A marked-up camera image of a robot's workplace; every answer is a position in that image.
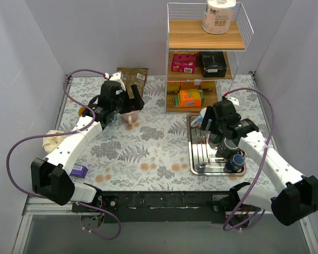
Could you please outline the pink mug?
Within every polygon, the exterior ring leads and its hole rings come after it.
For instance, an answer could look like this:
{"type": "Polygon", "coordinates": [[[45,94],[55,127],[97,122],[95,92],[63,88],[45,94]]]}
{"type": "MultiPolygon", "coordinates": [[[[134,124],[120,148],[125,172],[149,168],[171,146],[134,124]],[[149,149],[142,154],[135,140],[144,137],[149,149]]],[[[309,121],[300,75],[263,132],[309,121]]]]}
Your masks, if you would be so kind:
{"type": "Polygon", "coordinates": [[[132,111],[121,115],[122,119],[129,125],[135,123],[139,118],[139,111],[132,111]]]}

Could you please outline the blue mug yellow inside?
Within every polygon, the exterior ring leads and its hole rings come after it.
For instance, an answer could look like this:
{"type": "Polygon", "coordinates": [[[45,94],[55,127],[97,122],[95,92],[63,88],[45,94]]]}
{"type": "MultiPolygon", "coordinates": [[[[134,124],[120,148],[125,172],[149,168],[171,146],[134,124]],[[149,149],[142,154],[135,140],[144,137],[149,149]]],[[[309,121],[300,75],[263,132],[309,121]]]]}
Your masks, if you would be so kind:
{"type": "Polygon", "coordinates": [[[79,111],[78,111],[78,115],[79,115],[79,116],[82,116],[82,114],[84,113],[85,110],[86,110],[85,107],[81,107],[81,108],[79,109],[79,111]]]}

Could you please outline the light blue mug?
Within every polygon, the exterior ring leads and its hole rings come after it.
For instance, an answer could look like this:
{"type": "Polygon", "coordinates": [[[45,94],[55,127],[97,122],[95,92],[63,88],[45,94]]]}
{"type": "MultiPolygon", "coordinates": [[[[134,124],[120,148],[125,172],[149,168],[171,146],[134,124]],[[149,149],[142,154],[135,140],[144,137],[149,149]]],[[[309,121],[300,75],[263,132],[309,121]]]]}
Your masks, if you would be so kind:
{"type": "Polygon", "coordinates": [[[114,114],[110,117],[110,122],[109,124],[114,124],[118,120],[118,114],[114,114]]]}

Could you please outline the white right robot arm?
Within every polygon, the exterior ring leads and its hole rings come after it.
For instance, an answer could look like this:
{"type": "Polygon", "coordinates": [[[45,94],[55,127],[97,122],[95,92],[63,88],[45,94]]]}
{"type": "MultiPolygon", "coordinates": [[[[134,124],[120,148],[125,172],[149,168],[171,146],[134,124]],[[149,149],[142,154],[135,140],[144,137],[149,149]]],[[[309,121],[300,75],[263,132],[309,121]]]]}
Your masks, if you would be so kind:
{"type": "Polygon", "coordinates": [[[238,184],[230,189],[229,203],[233,209],[259,207],[272,212],[286,226],[318,210],[318,179],[306,177],[270,148],[259,128],[251,120],[242,119],[230,100],[207,106],[201,129],[220,140],[232,141],[259,165],[258,171],[265,173],[276,190],[269,194],[259,190],[255,182],[238,184]]]}

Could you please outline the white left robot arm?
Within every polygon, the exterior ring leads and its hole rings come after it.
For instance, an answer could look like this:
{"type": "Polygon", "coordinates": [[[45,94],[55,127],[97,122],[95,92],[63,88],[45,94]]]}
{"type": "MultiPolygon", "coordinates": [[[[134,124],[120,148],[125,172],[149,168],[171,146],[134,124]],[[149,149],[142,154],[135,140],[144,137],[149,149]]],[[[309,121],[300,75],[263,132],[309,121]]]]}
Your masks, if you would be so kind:
{"type": "Polygon", "coordinates": [[[122,83],[109,79],[101,86],[100,94],[90,100],[73,128],[63,142],[45,158],[36,158],[31,163],[33,191],[58,205],[69,202],[83,202],[92,212],[98,211],[102,198],[98,188],[89,184],[77,184],[70,178],[74,164],[79,156],[112,122],[116,114],[142,110],[144,101],[138,87],[131,86],[133,98],[123,88],[122,83]]]}

